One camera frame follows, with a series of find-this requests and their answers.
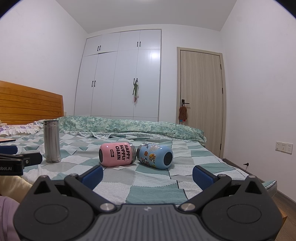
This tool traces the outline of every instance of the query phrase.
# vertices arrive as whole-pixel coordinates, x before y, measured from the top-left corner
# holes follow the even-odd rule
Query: ceiling
[[[181,24],[220,31],[236,0],[56,0],[87,33]]]

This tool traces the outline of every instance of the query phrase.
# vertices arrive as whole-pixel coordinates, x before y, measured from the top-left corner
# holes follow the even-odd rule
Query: hanging plant keychain
[[[138,94],[138,87],[139,87],[139,85],[138,85],[138,78],[136,79],[136,81],[135,81],[135,78],[133,79],[133,95],[135,96],[135,102],[136,102],[136,100],[137,100],[137,94]]]

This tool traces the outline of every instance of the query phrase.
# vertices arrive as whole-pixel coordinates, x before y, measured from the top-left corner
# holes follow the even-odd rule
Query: pink tumbler
[[[136,157],[136,148],[129,142],[104,143],[99,150],[100,162],[104,167],[129,165],[135,162]]]

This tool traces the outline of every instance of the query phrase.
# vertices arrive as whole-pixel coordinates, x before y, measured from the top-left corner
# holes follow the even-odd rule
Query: wall switch
[[[278,151],[281,150],[281,142],[279,142],[279,141],[276,142],[276,150],[278,150]]]
[[[286,143],[286,152],[292,154],[293,144]]]
[[[286,143],[282,142],[282,144],[281,144],[281,151],[282,152],[286,152],[286,146],[287,146]]]

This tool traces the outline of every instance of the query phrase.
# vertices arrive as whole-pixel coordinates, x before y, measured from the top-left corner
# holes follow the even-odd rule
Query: stainless steel thermos
[[[43,122],[43,131],[46,162],[60,162],[61,152],[59,149],[59,121],[45,120]]]
[[[144,143],[137,149],[137,158],[144,165],[164,170],[172,164],[173,151],[165,145]]]

